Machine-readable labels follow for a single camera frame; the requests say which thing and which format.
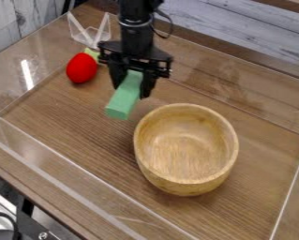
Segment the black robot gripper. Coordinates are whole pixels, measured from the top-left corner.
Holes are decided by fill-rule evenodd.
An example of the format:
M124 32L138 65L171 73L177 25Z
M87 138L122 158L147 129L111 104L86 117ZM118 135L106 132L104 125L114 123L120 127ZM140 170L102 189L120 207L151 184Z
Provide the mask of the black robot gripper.
M171 55L154 44L154 18L135 23L119 21L120 39L100 41L99 61L110 67L114 88L118 88L128 70L143 73L140 98L148 98L156 84L156 77L170 76Z

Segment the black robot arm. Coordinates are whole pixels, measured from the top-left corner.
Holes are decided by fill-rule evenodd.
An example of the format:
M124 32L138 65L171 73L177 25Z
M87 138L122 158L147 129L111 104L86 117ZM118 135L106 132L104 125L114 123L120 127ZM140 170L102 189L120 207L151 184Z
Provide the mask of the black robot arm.
M154 44L154 35L169 38L173 28L162 36L155 28L154 14L170 16L159 10L165 0L116 0L119 6L118 22L120 26L119 40L102 40L99 62L110 67L114 88L118 88L127 77L128 71L140 73L140 98L148 98L159 78L170 76L173 56Z

